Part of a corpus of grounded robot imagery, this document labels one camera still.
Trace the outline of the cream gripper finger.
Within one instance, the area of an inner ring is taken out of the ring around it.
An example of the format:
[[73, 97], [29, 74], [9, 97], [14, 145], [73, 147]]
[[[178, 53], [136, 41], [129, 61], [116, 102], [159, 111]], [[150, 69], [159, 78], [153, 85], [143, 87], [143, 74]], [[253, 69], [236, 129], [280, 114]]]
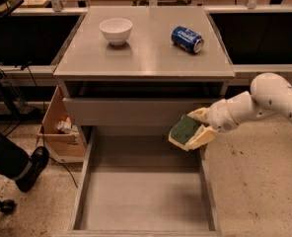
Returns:
[[216, 137], [217, 133], [218, 131], [215, 130], [213, 127], [205, 127], [204, 125], [202, 125], [185, 146], [182, 146], [178, 143], [172, 143], [184, 151], [194, 150], [212, 141]]
[[206, 117], [207, 111], [208, 111], [207, 108], [200, 108], [188, 113], [187, 116], [192, 119], [198, 120], [200, 122], [207, 123], [207, 117]]

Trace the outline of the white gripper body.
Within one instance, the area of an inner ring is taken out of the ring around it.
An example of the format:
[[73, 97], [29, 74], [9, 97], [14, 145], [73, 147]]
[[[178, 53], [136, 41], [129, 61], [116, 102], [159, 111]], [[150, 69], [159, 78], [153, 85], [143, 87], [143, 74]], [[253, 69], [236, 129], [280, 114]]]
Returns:
[[226, 100], [213, 103], [206, 113], [207, 122], [219, 132], [228, 132], [238, 127]]

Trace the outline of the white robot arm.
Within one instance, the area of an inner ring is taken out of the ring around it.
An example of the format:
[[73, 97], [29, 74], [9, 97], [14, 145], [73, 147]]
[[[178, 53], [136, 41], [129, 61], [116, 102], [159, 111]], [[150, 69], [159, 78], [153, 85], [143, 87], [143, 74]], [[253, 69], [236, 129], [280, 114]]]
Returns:
[[292, 123], [292, 85], [278, 74], [262, 73], [254, 78], [249, 91], [182, 116], [171, 129], [169, 141], [184, 151], [197, 149], [218, 133], [275, 114]]

